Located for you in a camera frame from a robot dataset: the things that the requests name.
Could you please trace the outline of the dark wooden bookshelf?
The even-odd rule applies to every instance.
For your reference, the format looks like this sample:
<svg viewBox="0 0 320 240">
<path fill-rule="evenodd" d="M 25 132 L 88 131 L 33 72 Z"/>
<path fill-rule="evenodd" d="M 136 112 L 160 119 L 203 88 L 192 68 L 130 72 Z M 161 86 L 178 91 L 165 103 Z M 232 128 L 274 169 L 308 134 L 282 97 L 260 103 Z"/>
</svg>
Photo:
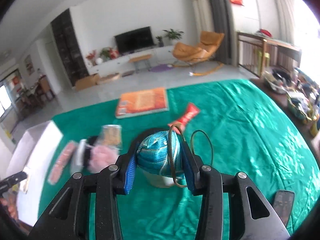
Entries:
<svg viewBox="0 0 320 240">
<path fill-rule="evenodd" d="M 60 59 L 74 87 L 78 80 L 89 76 L 89 73 L 76 38 L 70 10 L 57 16 L 51 22 L 51 27 Z"/>
</svg>

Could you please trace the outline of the grey wipes pack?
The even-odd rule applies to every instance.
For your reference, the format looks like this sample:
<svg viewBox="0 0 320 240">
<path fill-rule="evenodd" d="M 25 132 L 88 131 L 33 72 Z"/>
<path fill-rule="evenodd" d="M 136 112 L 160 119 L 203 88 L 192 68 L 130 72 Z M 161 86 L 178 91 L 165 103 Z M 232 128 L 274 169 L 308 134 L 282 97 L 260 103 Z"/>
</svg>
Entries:
<svg viewBox="0 0 320 240">
<path fill-rule="evenodd" d="M 81 172 L 84 168 L 84 157 L 85 157 L 86 145 L 87 145 L 86 139 L 80 140 L 75 152 L 73 153 L 71 166 L 70 166 L 71 176 L 74 173 Z"/>
</svg>

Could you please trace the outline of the black smartphone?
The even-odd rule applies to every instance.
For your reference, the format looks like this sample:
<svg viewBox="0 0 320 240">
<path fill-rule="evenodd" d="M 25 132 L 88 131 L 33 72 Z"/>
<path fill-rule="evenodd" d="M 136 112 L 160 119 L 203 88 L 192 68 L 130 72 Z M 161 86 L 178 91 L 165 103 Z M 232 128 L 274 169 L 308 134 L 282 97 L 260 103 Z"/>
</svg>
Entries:
<svg viewBox="0 0 320 240">
<path fill-rule="evenodd" d="M 288 225 L 294 200 L 295 193 L 293 191 L 278 190 L 274 195 L 272 207 L 285 226 Z"/>
</svg>

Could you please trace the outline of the red flowers white vase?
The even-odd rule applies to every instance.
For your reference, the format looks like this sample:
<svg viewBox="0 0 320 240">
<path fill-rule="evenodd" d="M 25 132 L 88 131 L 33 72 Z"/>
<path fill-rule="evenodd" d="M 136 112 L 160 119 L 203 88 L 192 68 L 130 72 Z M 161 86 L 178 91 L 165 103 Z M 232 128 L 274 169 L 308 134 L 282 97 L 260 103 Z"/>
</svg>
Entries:
<svg viewBox="0 0 320 240">
<path fill-rule="evenodd" d="M 103 63 L 103 59 L 97 56 L 96 50 L 89 52 L 86 56 L 86 59 L 91 66 L 97 66 Z"/>
</svg>

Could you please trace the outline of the wooden dining chair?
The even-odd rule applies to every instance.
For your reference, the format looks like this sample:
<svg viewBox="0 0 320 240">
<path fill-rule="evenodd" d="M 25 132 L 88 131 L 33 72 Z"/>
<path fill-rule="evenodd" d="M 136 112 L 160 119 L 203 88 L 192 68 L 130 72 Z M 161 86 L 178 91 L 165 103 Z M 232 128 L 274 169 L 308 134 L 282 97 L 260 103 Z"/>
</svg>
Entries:
<svg viewBox="0 0 320 240">
<path fill-rule="evenodd" d="M 237 32 L 237 64 L 260 78 L 270 66 L 268 46 L 271 39 L 262 35 Z"/>
</svg>

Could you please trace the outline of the orange lounge chair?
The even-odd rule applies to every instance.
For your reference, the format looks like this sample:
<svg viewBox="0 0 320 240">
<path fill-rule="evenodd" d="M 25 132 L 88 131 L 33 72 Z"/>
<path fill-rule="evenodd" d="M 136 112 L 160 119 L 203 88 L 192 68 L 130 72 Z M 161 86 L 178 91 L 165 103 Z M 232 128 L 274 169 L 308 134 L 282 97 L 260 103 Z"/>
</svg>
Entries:
<svg viewBox="0 0 320 240">
<path fill-rule="evenodd" d="M 219 62 L 218 66 L 202 73 L 196 73 L 195 67 L 203 62 L 209 61 L 220 48 L 225 35 L 210 31 L 201 31 L 200 41 L 197 45 L 191 46 L 178 42 L 174 45 L 172 55 L 176 59 L 172 67 L 190 67 L 190 76 L 207 76 L 221 69 L 224 64 Z"/>
</svg>

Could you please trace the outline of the cluttered wooden side table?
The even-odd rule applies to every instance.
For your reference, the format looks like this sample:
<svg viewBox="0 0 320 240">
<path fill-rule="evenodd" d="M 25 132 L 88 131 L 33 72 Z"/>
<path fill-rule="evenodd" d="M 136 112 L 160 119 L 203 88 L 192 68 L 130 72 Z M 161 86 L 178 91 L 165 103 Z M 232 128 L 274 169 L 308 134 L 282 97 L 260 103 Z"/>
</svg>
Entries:
<svg viewBox="0 0 320 240">
<path fill-rule="evenodd" d="M 319 151 L 319 134 L 312 134 L 312 126 L 319 119 L 318 108 L 307 98 L 301 84 L 280 67 L 270 67 L 261 77 L 250 81 L 267 94 L 297 127 L 313 152 Z"/>
</svg>

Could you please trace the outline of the pink face mask pack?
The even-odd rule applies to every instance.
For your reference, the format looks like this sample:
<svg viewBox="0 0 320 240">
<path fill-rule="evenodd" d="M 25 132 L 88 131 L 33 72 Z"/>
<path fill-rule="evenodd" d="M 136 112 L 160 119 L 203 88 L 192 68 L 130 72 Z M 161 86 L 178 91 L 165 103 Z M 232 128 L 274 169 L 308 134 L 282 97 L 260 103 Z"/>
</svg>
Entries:
<svg viewBox="0 0 320 240">
<path fill-rule="evenodd" d="M 67 143 L 64 149 L 61 151 L 60 155 L 56 159 L 56 162 L 54 163 L 50 171 L 50 174 L 48 176 L 47 181 L 50 185 L 55 185 L 59 181 L 61 174 L 63 172 L 63 169 L 70 161 L 77 147 L 78 147 L 78 143 L 71 140 Z"/>
</svg>

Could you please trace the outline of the red snack packet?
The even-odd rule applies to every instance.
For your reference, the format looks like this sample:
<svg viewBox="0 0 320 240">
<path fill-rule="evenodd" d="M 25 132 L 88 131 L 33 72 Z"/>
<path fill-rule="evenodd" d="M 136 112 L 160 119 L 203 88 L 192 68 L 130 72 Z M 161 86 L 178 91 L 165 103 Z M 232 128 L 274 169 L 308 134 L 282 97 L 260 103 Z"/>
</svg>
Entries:
<svg viewBox="0 0 320 240">
<path fill-rule="evenodd" d="M 188 103 L 187 108 L 184 114 L 177 120 L 168 124 L 169 127 L 176 125 L 177 128 L 174 128 L 174 131 L 180 134 L 180 130 L 184 132 L 186 125 L 200 113 L 200 109 L 196 107 L 193 103 Z"/>
</svg>

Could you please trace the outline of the green satin tablecloth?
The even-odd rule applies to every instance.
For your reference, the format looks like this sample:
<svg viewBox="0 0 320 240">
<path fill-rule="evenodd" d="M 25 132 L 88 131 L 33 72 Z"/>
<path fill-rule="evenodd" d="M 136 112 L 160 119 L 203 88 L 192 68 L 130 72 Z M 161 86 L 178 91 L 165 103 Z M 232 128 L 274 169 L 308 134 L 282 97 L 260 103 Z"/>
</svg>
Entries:
<svg viewBox="0 0 320 240">
<path fill-rule="evenodd" d="M 295 194 L 287 230 L 294 233 L 319 200 L 319 166 L 286 114 L 247 80 L 227 80 L 169 89 L 169 110 L 117 119 L 117 100 L 54 116 L 68 142 L 98 135 L 103 125 L 120 125 L 122 153 L 149 128 L 167 128 L 193 103 L 199 114 L 184 130 L 203 162 L 221 173 L 245 172 L 267 200 L 279 190 Z M 194 239 L 201 197 L 176 186 L 150 185 L 141 169 L 127 196 L 118 196 L 124 239 Z"/>
</svg>

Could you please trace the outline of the black crochet fabric item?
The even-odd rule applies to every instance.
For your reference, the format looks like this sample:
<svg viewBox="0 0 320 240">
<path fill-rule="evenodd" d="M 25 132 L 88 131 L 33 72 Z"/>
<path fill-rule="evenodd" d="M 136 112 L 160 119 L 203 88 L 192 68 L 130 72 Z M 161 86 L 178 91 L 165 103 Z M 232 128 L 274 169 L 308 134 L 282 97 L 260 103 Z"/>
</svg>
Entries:
<svg viewBox="0 0 320 240">
<path fill-rule="evenodd" d="M 84 151 L 84 168 L 88 168 L 91 158 L 91 150 L 95 146 L 98 136 L 91 136 L 86 139 L 85 151 Z"/>
</svg>

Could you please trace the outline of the pink mesh bath pouf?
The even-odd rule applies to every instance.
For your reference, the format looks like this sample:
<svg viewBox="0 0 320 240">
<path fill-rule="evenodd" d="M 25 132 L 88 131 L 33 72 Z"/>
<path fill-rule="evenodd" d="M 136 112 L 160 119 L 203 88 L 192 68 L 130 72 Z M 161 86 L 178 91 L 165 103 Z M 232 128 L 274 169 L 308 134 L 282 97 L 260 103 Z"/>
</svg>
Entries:
<svg viewBox="0 0 320 240">
<path fill-rule="evenodd" d="M 88 162 L 88 170 L 91 173 L 99 173 L 104 168 L 116 163 L 119 151 L 116 148 L 97 145 L 91 149 L 91 156 Z"/>
</svg>

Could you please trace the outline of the green plant red flowers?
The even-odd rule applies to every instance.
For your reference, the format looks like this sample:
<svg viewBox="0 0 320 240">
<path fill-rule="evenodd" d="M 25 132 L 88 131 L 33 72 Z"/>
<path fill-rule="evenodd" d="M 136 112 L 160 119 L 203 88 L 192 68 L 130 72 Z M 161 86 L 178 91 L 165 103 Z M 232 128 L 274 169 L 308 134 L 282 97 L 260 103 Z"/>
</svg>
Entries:
<svg viewBox="0 0 320 240">
<path fill-rule="evenodd" d="M 106 47 L 101 50 L 100 57 L 104 61 L 114 60 L 119 57 L 119 51 L 117 48 Z"/>
</svg>

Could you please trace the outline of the small potted plant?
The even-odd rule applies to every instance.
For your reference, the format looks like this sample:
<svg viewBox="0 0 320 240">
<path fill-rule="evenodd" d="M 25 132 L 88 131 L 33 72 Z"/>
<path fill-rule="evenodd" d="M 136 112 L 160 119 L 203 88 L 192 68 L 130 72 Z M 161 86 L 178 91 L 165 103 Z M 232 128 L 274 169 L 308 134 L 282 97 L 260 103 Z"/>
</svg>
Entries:
<svg viewBox="0 0 320 240">
<path fill-rule="evenodd" d="M 156 40 L 158 42 L 159 47 L 164 47 L 163 37 L 162 36 L 156 36 Z"/>
</svg>

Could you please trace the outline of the cardboard box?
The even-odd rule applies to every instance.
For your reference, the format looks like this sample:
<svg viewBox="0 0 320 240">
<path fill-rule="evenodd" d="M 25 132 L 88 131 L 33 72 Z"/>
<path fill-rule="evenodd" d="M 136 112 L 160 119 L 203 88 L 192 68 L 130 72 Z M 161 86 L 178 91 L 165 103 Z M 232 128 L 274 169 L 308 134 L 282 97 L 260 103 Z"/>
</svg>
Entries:
<svg viewBox="0 0 320 240">
<path fill-rule="evenodd" d="M 80 91 L 80 90 L 84 90 L 84 89 L 96 86 L 98 84 L 99 79 L 100 79 L 99 74 L 94 74 L 94 75 L 84 77 L 76 81 L 75 90 Z"/>
</svg>

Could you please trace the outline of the blue patterned triangular pouch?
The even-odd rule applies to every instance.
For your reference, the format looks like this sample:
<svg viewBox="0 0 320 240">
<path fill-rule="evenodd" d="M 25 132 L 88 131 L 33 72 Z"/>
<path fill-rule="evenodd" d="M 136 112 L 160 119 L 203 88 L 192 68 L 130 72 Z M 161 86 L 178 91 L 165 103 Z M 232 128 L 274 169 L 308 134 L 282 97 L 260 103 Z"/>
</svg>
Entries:
<svg viewBox="0 0 320 240">
<path fill-rule="evenodd" d="M 137 163 L 154 187 L 169 188 L 175 185 L 171 174 L 168 149 L 171 149 L 176 182 L 184 179 L 181 159 L 181 143 L 176 132 L 171 133 L 171 146 L 168 146 L 169 132 L 160 131 L 146 137 L 137 150 Z"/>
</svg>

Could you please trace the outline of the orange book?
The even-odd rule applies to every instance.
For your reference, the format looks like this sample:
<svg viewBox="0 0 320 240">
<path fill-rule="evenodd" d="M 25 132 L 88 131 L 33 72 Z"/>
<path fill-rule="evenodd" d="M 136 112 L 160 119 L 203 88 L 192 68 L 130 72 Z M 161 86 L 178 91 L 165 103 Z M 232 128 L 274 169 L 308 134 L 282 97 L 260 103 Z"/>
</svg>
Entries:
<svg viewBox="0 0 320 240">
<path fill-rule="evenodd" d="M 115 116 L 117 119 L 123 119 L 168 110 L 167 90 L 164 87 L 158 87 L 121 94 Z"/>
</svg>

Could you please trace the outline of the grey curtain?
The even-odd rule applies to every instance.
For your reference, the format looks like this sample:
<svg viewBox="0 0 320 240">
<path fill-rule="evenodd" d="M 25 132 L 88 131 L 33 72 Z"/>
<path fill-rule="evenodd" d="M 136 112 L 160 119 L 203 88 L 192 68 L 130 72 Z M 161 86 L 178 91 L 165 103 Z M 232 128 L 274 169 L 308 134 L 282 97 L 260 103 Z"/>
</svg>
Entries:
<svg viewBox="0 0 320 240">
<path fill-rule="evenodd" d="M 215 32 L 225 35 L 216 58 L 222 63 L 236 66 L 236 33 L 229 0 L 210 0 Z"/>
</svg>

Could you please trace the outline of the white storage box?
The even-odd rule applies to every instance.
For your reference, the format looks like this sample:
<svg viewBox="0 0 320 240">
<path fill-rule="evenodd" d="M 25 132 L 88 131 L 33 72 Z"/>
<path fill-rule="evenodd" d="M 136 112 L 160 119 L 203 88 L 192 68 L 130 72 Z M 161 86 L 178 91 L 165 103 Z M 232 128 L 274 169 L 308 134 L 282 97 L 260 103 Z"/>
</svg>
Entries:
<svg viewBox="0 0 320 240">
<path fill-rule="evenodd" d="M 34 226 L 47 170 L 62 139 L 62 133 L 53 121 L 47 121 L 25 131 L 15 147 L 6 176 L 23 171 L 27 179 L 18 189 L 16 207 L 20 221 Z"/>
</svg>

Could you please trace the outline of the clear jar black lid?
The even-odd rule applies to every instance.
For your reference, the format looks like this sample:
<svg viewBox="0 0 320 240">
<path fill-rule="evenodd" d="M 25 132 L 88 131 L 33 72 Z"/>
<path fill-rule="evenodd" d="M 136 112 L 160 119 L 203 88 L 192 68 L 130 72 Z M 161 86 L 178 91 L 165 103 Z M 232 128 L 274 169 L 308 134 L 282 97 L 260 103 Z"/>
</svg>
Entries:
<svg viewBox="0 0 320 240">
<path fill-rule="evenodd" d="M 120 125 L 104 125 L 99 136 L 99 144 L 120 149 L 122 146 L 121 130 Z"/>
</svg>

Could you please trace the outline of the black television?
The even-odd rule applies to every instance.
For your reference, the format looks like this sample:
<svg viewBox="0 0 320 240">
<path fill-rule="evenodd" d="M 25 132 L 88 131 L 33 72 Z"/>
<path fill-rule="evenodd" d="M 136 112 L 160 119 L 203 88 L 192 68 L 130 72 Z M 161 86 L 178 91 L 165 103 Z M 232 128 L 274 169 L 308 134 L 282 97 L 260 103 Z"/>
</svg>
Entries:
<svg viewBox="0 0 320 240">
<path fill-rule="evenodd" d="M 128 31 L 114 38 L 120 54 L 132 53 L 155 45 L 150 27 Z"/>
</svg>

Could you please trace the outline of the large green potted plant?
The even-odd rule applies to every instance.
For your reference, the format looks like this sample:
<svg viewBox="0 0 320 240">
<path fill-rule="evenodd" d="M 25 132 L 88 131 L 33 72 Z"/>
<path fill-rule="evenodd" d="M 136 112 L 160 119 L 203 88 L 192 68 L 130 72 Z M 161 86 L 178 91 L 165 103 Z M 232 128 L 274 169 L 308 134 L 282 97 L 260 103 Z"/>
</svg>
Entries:
<svg viewBox="0 0 320 240">
<path fill-rule="evenodd" d="M 176 43 L 178 43 L 184 34 L 183 31 L 169 29 L 169 30 L 163 30 L 165 33 L 165 37 L 170 41 L 171 45 L 174 46 Z"/>
</svg>

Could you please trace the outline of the wooden bench stool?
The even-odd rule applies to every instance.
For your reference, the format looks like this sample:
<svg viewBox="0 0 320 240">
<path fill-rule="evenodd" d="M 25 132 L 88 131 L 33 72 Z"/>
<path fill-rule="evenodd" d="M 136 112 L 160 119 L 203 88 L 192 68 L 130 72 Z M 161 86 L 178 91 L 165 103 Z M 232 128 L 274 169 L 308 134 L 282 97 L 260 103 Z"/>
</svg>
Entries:
<svg viewBox="0 0 320 240">
<path fill-rule="evenodd" d="M 136 73 L 140 72 L 140 69 L 139 69 L 140 62 L 144 62 L 146 65 L 147 71 L 150 71 L 151 70 L 151 63 L 150 63 L 151 58 L 152 58 L 152 54 L 146 54 L 146 55 L 142 55 L 142 56 L 132 57 L 129 59 L 129 63 L 132 63 L 134 65 Z"/>
</svg>

